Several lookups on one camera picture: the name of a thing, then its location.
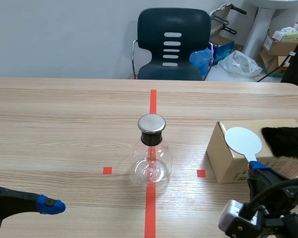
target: black bottle neck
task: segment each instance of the black bottle neck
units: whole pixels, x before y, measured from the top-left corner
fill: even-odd
[[[157,134],[147,134],[141,133],[141,141],[147,146],[156,146],[162,142],[162,133]]]

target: white sink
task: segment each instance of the white sink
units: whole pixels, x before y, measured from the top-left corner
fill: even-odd
[[[253,6],[258,7],[257,16],[253,23],[245,44],[243,53],[252,59],[257,59],[259,51],[265,40],[267,30],[276,9],[291,8],[298,0],[246,0]]]
[[[250,4],[261,8],[287,9],[298,3],[298,0],[246,0]]]

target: floor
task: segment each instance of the floor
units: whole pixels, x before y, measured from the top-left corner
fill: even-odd
[[[211,69],[210,74],[207,77],[207,81],[231,81],[231,82],[256,82],[265,76],[264,72],[260,72],[259,75],[247,78],[236,73],[226,72],[222,68],[217,68],[216,66]],[[280,83],[282,78],[266,77],[261,82],[266,83]]]

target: red tape marker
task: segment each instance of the red tape marker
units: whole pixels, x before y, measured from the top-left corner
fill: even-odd
[[[197,170],[197,174],[199,178],[205,178],[205,170]]]
[[[150,92],[150,113],[157,113],[157,90],[155,89],[151,89]],[[148,148],[148,161],[150,157],[150,148]],[[155,147],[153,147],[152,161],[155,162],[155,160]],[[149,183],[146,189],[145,238],[155,238],[155,184]]]
[[[103,175],[111,175],[112,174],[112,167],[104,167],[103,168]]]

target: chair backrest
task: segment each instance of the chair backrest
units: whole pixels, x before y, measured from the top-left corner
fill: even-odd
[[[190,55],[208,46],[210,16],[188,8],[149,8],[138,18],[138,45],[151,62],[189,63]]]

